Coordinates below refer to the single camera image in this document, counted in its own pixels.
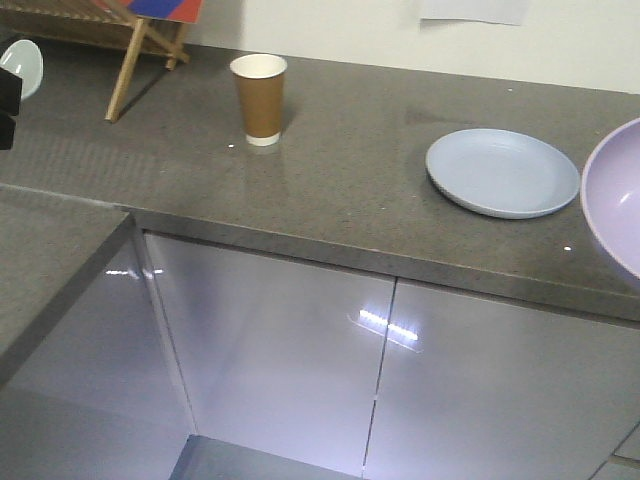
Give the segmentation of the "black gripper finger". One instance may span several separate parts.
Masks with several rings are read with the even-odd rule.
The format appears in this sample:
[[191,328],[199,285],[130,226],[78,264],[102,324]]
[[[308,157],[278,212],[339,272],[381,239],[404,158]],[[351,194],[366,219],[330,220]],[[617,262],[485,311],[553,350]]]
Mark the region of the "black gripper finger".
[[11,150],[14,143],[16,121],[8,115],[0,117],[0,149]]
[[22,92],[22,79],[5,70],[0,69],[0,109],[11,115],[17,116],[20,110]]

